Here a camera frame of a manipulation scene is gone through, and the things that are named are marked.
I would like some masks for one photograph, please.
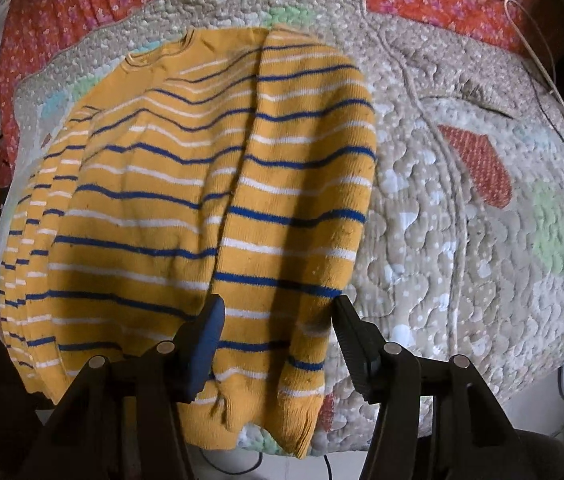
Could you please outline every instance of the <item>screw head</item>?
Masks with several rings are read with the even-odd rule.
[[[401,346],[393,341],[389,341],[384,345],[384,351],[390,355],[398,355],[401,352]]]
[[[453,358],[453,364],[458,368],[468,368],[471,365],[471,362],[466,355],[456,355]]]
[[[157,351],[162,355],[170,354],[174,349],[175,345],[172,341],[162,341],[157,345]]]
[[[101,368],[106,364],[106,359],[101,355],[96,355],[88,360],[88,366],[91,368]]]

